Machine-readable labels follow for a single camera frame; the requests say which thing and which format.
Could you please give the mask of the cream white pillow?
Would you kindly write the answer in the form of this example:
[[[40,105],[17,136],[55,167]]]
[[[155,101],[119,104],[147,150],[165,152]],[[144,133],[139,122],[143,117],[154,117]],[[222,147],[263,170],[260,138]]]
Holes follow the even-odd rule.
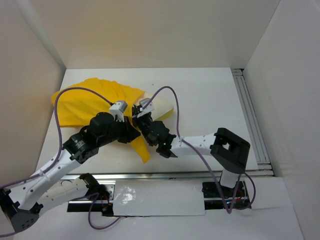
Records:
[[[174,113],[173,104],[165,98],[157,95],[153,100],[154,110],[151,112],[153,121],[164,121]]]

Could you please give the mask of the yellow printed pillowcase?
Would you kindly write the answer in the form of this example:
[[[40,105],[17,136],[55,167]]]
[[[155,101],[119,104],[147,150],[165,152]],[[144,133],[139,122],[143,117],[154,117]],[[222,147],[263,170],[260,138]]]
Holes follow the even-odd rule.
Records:
[[[51,102],[55,107],[60,127],[81,128],[80,133],[73,135],[63,144],[63,149],[70,153],[70,159],[84,163],[98,153],[104,144],[93,144],[89,140],[89,124],[100,112],[109,113],[109,108],[117,101],[125,101],[128,106],[124,116],[132,122],[134,103],[144,95],[139,88],[98,78],[89,78],[68,88],[55,92]],[[143,137],[130,142],[143,163],[151,158]]]

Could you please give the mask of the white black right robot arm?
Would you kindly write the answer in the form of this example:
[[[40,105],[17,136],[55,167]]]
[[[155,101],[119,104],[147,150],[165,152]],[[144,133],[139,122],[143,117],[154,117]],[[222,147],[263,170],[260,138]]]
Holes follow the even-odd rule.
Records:
[[[132,122],[139,128],[149,146],[164,158],[201,155],[212,156],[223,167],[218,190],[230,196],[236,189],[240,175],[246,171],[250,143],[227,128],[220,127],[215,133],[200,136],[177,136],[162,121],[152,120],[151,114],[134,116]]]

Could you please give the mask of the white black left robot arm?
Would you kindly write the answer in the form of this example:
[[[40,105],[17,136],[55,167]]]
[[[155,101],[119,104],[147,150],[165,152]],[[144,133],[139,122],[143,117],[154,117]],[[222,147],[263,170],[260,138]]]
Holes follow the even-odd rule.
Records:
[[[29,180],[13,188],[4,187],[0,191],[0,207],[11,223],[15,233],[30,228],[45,212],[73,199],[92,200],[97,195],[109,193],[102,184],[90,174],[62,185],[55,184],[69,172],[80,167],[99,152],[99,148],[114,141],[127,144],[141,134],[130,123],[115,120],[107,112],[93,117],[89,125],[72,135],[57,155],[37,170]]]

